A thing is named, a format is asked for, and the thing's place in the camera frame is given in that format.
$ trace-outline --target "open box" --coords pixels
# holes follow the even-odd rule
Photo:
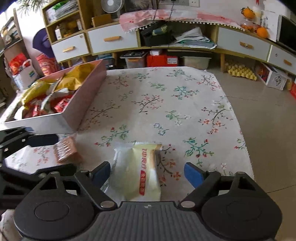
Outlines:
[[[22,120],[14,120],[18,110],[18,101],[14,101],[13,110],[4,120],[7,128],[20,126],[32,127],[36,134],[70,134],[77,131],[82,118],[92,103],[95,95],[106,78],[106,67],[102,60],[89,62],[95,68],[88,75],[82,86],[75,92],[68,105],[61,113],[31,117]],[[53,73],[41,80],[59,79],[61,76],[72,70],[74,67]]]

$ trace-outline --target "red label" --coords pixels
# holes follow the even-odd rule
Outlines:
[[[145,195],[145,184],[146,184],[146,172],[141,170],[139,194],[142,196]]]

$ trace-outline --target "yellow egg tray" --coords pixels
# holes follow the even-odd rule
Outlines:
[[[225,64],[225,67],[227,69],[227,72],[231,75],[231,76],[235,76],[235,77],[244,77],[247,78],[249,80],[257,80],[257,76],[254,74],[254,72],[250,69],[247,68],[245,65],[230,65],[229,63]]]

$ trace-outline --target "ribbed gray surface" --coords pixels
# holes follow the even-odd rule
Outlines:
[[[70,241],[223,241],[193,212],[178,210],[172,202],[124,202],[102,212],[83,234]]]

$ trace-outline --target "orange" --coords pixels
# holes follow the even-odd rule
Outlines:
[[[268,31],[266,28],[260,27],[257,29],[257,35],[261,38],[266,39],[266,38],[268,38]]]
[[[248,19],[254,19],[255,18],[255,13],[249,8],[242,8],[242,15],[244,15]]]

